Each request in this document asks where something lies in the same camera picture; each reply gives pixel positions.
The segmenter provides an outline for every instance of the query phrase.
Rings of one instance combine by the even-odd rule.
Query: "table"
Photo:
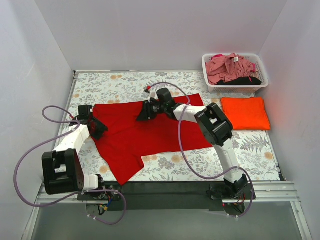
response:
[[[180,86],[188,95],[199,93],[205,105],[217,103],[220,98],[249,98],[251,93],[209,93],[202,72],[104,72],[79,73],[75,82],[68,110],[75,116],[79,105],[118,104],[138,102],[146,99],[143,90],[157,82],[168,82]],[[182,93],[170,85],[166,87],[173,97]],[[233,131],[233,148],[239,164],[246,169],[253,181],[279,181],[277,160],[266,131]],[[186,151],[192,167],[203,176],[216,176],[222,167],[213,147]],[[89,139],[79,153],[82,169],[86,174],[101,174],[105,181],[115,181],[106,161],[101,158],[95,143]],[[180,152],[164,152],[143,156],[144,169],[130,181],[205,181],[194,175],[184,162]]]

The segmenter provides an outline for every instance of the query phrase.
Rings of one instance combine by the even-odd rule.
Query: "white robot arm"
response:
[[[53,151],[42,155],[44,186],[49,195],[102,189],[102,177],[99,174],[84,174],[78,157],[90,136],[99,139],[108,130],[93,117],[92,108],[90,105],[78,106],[80,126],[76,128],[75,123],[70,124],[68,130],[73,132]]]
[[[182,104],[178,106],[174,111],[174,115],[177,120],[180,119],[182,112],[184,108],[186,107],[186,104]],[[193,123],[198,123],[196,119],[196,115],[198,113],[202,113],[202,116],[205,115],[207,107],[206,106],[191,106],[188,105],[186,107],[186,110],[183,114],[182,121],[188,121]],[[212,124],[216,123],[218,120],[215,119],[209,119]],[[228,170],[232,167],[239,167],[238,160],[236,158],[236,154],[233,148],[233,142],[231,138],[227,139],[223,146],[220,146],[218,144],[213,144],[214,149],[216,150],[216,153],[218,154],[219,160],[222,165],[223,171]],[[229,181],[230,183],[234,183],[236,181],[239,181],[243,177],[243,172],[240,169],[233,169],[226,173],[224,175],[224,179]]]
[[[231,139],[233,126],[218,105],[211,103],[208,106],[192,106],[176,103],[167,88],[159,89],[156,95],[158,100],[153,98],[155,93],[151,92],[152,97],[143,102],[137,121],[147,121],[154,119],[157,114],[165,113],[169,118],[177,121],[183,114],[182,121],[198,123],[204,137],[216,150],[223,171],[235,167],[224,175],[224,182],[228,194],[239,195],[247,186],[248,180],[246,175],[238,169],[239,163]]]

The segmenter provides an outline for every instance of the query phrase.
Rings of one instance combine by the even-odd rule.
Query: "orange towel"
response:
[[[234,130],[270,130],[262,97],[223,97],[221,105]]]

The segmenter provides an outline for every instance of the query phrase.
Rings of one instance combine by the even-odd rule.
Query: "laundry basket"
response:
[[[245,59],[248,59],[250,62],[255,64],[255,69],[257,70],[259,80],[262,82],[261,85],[239,85],[239,86],[223,86],[223,85],[212,85],[208,81],[206,63],[211,60],[211,58],[218,53],[205,54],[202,57],[202,68],[205,83],[208,86],[210,93],[220,93],[220,94],[252,94],[258,91],[261,88],[265,88],[269,85],[267,73],[261,59],[256,54],[251,53],[239,53],[240,56],[244,56]]]

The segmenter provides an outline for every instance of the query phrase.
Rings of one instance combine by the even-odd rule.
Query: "folded cloth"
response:
[[[262,97],[223,97],[221,105],[234,130],[270,130]]]
[[[261,81],[254,76],[244,76],[238,77],[236,80],[224,82],[222,80],[216,83],[217,85],[227,85],[227,86],[248,86],[248,85],[261,85]]]
[[[250,72],[255,70],[252,62],[235,53],[228,56],[214,56],[205,67],[208,81],[212,85],[220,80],[226,83],[240,77],[249,77]]]
[[[203,106],[199,94],[190,95],[190,104]],[[176,103],[187,103],[185,96],[175,97]],[[178,121],[166,114],[155,119],[136,121],[142,102],[96,104],[93,116],[108,127],[99,139],[93,139],[101,157],[108,163],[120,185],[144,168],[142,156],[180,151]],[[184,121],[181,125],[183,149],[195,150],[211,147],[197,123]]]

